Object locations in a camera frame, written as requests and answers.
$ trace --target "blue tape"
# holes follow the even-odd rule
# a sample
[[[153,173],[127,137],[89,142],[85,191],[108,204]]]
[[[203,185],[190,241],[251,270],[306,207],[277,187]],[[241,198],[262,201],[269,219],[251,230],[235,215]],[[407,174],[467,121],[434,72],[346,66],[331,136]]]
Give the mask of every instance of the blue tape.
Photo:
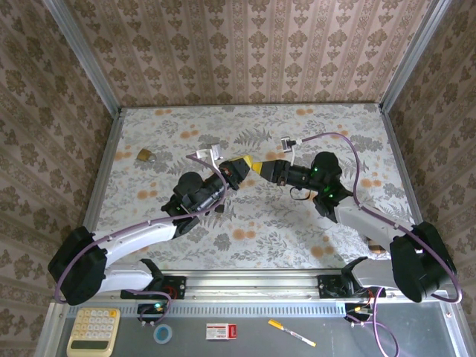
[[[162,334],[164,331],[167,331],[167,334],[165,337],[162,337]],[[172,329],[170,328],[169,325],[158,325],[155,330],[154,330],[154,340],[158,344],[166,344],[168,341],[172,339]]]

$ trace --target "table surface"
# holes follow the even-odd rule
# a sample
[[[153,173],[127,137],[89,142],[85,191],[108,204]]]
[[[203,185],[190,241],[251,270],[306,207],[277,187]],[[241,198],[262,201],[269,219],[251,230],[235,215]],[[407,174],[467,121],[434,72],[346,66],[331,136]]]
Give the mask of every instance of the table surface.
[[[401,219],[411,219],[402,180],[376,104],[200,106],[127,109],[109,175],[97,229],[164,216],[161,206],[181,174],[210,170],[185,156],[219,142],[225,159],[250,154],[255,161],[290,160],[280,138],[340,132],[356,145],[362,165],[358,195],[363,202]],[[155,163],[136,160],[147,148]],[[338,137],[297,147],[295,163],[309,166],[315,154],[334,152],[351,188],[356,163]],[[312,201],[294,201],[287,187],[248,174],[232,191],[224,213],[212,213],[190,233],[151,245],[122,259],[148,257],[162,269],[340,268],[360,256],[375,259],[356,231],[319,216]]]
[[[379,307],[379,321],[390,328],[400,346],[400,356],[456,356],[440,303],[392,303]],[[294,356],[368,357],[381,356],[371,326],[350,327],[343,318],[280,318],[285,327],[314,341],[312,348],[302,341],[268,325],[268,318],[166,318],[172,328],[169,343],[154,341],[153,328],[141,327],[136,318],[121,318],[115,356]],[[57,357],[66,356],[74,319],[67,318]],[[234,341],[206,341],[206,323],[237,324]],[[382,346],[395,354],[393,342],[380,332]]]

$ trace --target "red and white box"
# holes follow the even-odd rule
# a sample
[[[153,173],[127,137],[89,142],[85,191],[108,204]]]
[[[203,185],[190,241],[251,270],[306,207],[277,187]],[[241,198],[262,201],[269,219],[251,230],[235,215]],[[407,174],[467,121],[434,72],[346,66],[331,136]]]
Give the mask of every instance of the red and white box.
[[[236,340],[236,324],[207,324],[207,340]]]

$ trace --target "wallpaper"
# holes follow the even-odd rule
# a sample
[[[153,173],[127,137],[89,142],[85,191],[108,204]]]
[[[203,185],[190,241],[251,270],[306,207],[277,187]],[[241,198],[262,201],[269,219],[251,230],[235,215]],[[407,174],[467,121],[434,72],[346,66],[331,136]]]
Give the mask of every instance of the wallpaper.
[[[378,102],[429,0],[66,0],[121,106]]]
[[[84,216],[111,118],[40,1],[0,1],[0,356],[32,356],[47,265]]]
[[[364,202],[402,219],[410,219],[405,191],[376,104],[203,106],[127,109],[123,136],[112,165],[98,229],[166,216],[180,176],[212,174],[185,158],[207,144],[220,143],[225,158],[250,154],[255,161],[291,159],[280,138],[306,138],[319,132],[341,132],[355,143],[362,162],[358,195]],[[136,160],[143,148],[154,163]],[[323,150],[334,152],[351,188],[356,163],[337,136],[297,147],[295,163],[309,166]],[[165,269],[341,268],[357,257],[385,258],[369,250],[356,231],[325,219],[311,196],[291,198],[290,187],[278,187],[250,172],[238,191],[231,191],[223,213],[211,213],[188,234],[146,247],[124,257],[136,263],[152,259]],[[308,192],[293,192],[306,198]]]
[[[442,234],[476,336],[476,2],[453,1],[390,118],[422,215]]]

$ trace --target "purple cable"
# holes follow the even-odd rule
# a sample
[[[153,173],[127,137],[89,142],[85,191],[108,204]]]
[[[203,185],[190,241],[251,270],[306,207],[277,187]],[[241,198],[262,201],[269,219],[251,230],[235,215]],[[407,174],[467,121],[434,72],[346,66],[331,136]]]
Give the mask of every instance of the purple cable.
[[[322,134],[317,134],[317,135],[314,135],[314,136],[311,136],[309,138],[305,138],[303,139],[303,143],[307,142],[307,141],[311,141],[313,139],[316,139],[316,138],[322,138],[323,136],[327,136],[327,135],[337,135],[338,137],[344,139],[350,146],[350,149],[352,149],[352,152],[356,158],[356,167],[357,167],[357,170],[356,170],[356,180],[354,181],[354,185],[353,185],[353,198],[354,198],[354,201],[355,203],[365,212],[365,213],[368,213],[370,214],[371,216],[377,218],[377,219],[380,219],[381,221],[389,224],[389,225],[395,225],[396,223],[394,221],[392,221],[391,219],[388,219],[386,217],[383,217],[383,216],[380,216],[378,213],[375,213],[375,212],[372,212],[371,210],[369,210],[368,208],[366,208],[365,206],[361,206],[361,202],[358,200],[357,198],[357,184],[358,184],[358,177],[360,176],[360,161],[358,159],[358,154],[357,154],[357,150],[356,148],[353,146],[352,144],[352,141],[350,141],[346,136],[338,133],[338,132],[324,132]],[[438,299],[438,300],[441,300],[441,301],[445,301],[446,303],[459,303],[461,302],[461,299],[463,298],[463,291],[461,289],[461,285],[458,283],[458,280],[456,278],[456,275],[453,274],[453,272],[451,271],[451,269],[446,265],[446,263],[444,262],[443,259],[440,258],[440,256],[433,250],[431,249],[425,242],[423,242],[417,235],[415,235],[414,233],[412,233],[411,231],[409,231],[407,228],[405,227],[402,227],[401,225],[396,225],[396,229],[399,229],[400,231],[402,231],[403,233],[407,234],[408,236],[410,236],[413,240],[415,240],[423,249],[425,249],[443,268],[443,270],[445,271],[445,273],[450,277],[451,279],[451,282],[453,283],[454,285],[454,288],[456,290],[456,297],[451,299],[451,298],[447,298],[447,297],[444,297],[444,296],[440,296],[440,295],[436,295],[436,294],[431,294],[432,297]]]
[[[134,294],[134,295],[161,295],[161,296],[165,296],[167,298],[167,309],[164,311],[162,316],[157,321],[154,321],[154,324],[158,324],[159,322],[164,320],[165,315],[169,313],[170,308],[172,307],[172,299],[170,298],[170,295],[166,294],[165,292],[142,292],[142,291],[139,291],[139,290],[131,290],[131,289],[126,290],[126,291],[130,292],[131,294]],[[141,313],[139,315],[139,321],[140,322],[142,322],[142,317],[144,316],[144,313],[148,309],[149,309],[148,307],[145,307],[141,310]]]
[[[212,210],[214,210],[215,208],[217,208],[219,205],[221,205],[223,203],[223,201],[225,200],[225,196],[226,196],[226,191],[227,191],[227,182],[225,180],[225,178],[223,177],[222,173],[217,170],[213,165],[210,165],[208,164],[207,162],[205,161],[202,161],[200,160],[199,158],[196,157],[196,155],[187,155],[185,156],[186,158],[189,158],[190,160],[193,160],[193,161],[196,161],[202,165],[204,165],[205,167],[211,169],[215,174],[218,175],[218,177],[220,178],[220,180],[222,180],[222,183],[223,183],[223,187],[224,187],[224,190],[223,190],[223,194],[222,196],[220,197],[220,199],[215,202],[215,204],[211,205],[209,208],[207,208],[206,210],[201,210],[199,212],[193,212],[193,213],[188,213],[188,214],[183,214],[181,216],[174,216],[174,217],[163,217],[163,218],[157,218],[157,219],[153,219],[151,221],[145,221],[145,222],[142,222],[142,223],[138,223],[137,225],[131,225],[129,226],[128,228],[124,228],[120,231],[117,231],[117,232],[114,232],[113,234],[110,234],[108,236],[105,236],[103,238],[100,238],[98,240],[95,240],[94,242],[88,244],[86,247],[84,247],[72,260],[71,262],[66,266],[64,272],[61,274],[61,276],[59,277],[58,279],[58,283],[57,283],[57,286],[56,288],[54,289],[54,300],[57,302],[57,303],[67,303],[66,300],[62,300],[61,297],[60,297],[60,292],[61,292],[61,285],[64,283],[65,281],[65,278],[68,276],[69,272],[71,271],[71,269],[73,268],[73,265],[76,264],[76,262],[91,248],[95,247],[96,245],[99,245],[101,244],[102,242],[105,242],[105,241],[108,241],[108,240],[111,240],[113,238],[116,238],[118,235],[120,234],[125,234],[127,233],[128,231],[131,231],[133,229],[137,229],[137,228],[142,228],[142,227],[147,227],[149,225],[152,225],[152,224],[157,224],[157,223],[164,223],[164,222],[172,222],[176,219],[183,219],[183,218],[191,218],[191,217],[194,217],[194,216],[198,216],[198,215],[201,215],[201,214],[205,214],[207,212],[210,212]]]

